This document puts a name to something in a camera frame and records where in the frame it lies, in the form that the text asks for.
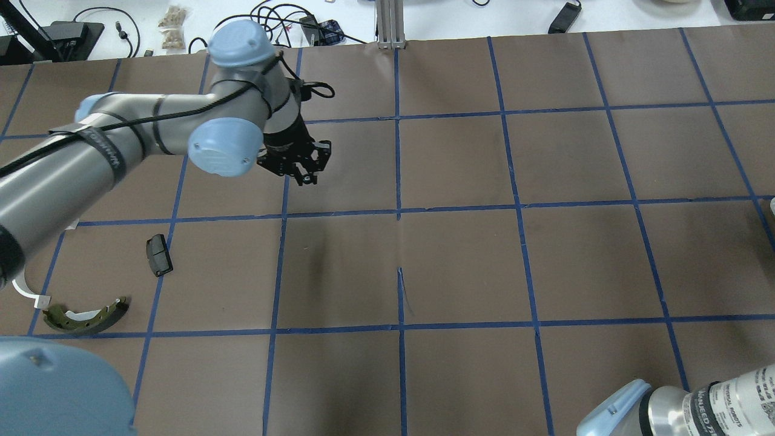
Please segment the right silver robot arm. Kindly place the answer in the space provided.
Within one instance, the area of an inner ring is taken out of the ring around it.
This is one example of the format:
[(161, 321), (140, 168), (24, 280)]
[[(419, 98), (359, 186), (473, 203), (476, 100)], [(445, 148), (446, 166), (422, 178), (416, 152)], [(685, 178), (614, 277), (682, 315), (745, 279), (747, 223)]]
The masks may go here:
[(774, 367), (693, 392), (635, 379), (587, 414), (578, 435), (773, 435)]

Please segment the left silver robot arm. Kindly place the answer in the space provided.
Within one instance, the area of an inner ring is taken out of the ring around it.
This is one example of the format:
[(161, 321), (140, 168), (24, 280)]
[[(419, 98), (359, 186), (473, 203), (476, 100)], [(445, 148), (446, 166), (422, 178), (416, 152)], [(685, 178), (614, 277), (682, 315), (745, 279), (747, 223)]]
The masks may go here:
[(305, 82), (283, 72), (283, 52), (248, 19), (220, 27), (205, 94), (108, 92), (84, 99), (74, 122), (2, 166), (2, 285), (95, 202), (153, 155), (186, 155), (208, 174), (254, 165), (315, 184), (332, 144), (301, 114)]

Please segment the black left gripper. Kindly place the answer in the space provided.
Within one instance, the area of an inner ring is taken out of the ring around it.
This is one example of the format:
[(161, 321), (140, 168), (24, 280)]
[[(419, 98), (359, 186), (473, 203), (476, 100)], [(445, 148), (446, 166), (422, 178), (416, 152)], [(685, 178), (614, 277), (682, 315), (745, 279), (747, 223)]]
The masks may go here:
[(257, 165), (277, 176), (296, 177), (298, 186), (317, 185), (317, 173), (326, 168), (331, 154), (330, 140), (313, 142), (269, 138), (264, 140), (264, 146), (259, 151)]

